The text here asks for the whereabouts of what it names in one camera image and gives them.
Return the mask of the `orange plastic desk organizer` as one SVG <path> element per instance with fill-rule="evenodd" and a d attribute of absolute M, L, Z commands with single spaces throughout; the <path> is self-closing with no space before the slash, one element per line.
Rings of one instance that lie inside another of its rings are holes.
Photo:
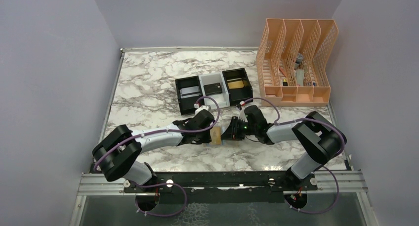
<path fill-rule="evenodd" d="M 326 106 L 337 37 L 334 20 L 266 19 L 256 56 L 260 96 L 276 106 Z"/>

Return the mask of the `black white card tray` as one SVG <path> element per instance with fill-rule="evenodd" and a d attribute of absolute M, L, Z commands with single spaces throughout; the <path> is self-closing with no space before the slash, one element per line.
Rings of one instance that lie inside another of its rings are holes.
<path fill-rule="evenodd" d="M 181 115 L 193 114 L 194 103 L 202 96 L 213 98 L 220 108 L 235 106 L 253 97 L 244 68 L 176 79 L 175 88 Z"/>

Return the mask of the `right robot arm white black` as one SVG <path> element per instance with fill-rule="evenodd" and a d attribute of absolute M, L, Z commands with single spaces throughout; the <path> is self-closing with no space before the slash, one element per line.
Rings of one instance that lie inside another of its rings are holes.
<path fill-rule="evenodd" d="M 304 118 L 274 124 L 267 122 L 254 105 L 244 108 L 238 117 L 231 118 L 221 139 L 240 141 L 247 136 L 254 136 L 266 145 L 300 142 L 305 153 L 285 173 L 284 183 L 292 190 L 299 189 L 312 172 L 342 153 L 347 143 L 343 132 L 316 111 Z"/>

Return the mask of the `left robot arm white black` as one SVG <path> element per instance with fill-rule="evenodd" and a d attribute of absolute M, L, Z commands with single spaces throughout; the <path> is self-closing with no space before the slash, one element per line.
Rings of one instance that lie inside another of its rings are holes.
<path fill-rule="evenodd" d="M 216 118 L 204 109 L 192 118 L 149 131 L 134 132 L 120 125 L 93 149 L 94 169 L 99 169 L 109 182 L 123 178 L 148 192 L 155 187 L 157 176 L 148 163 L 138 162 L 137 157 L 162 147 L 209 143 L 215 123 Z"/>

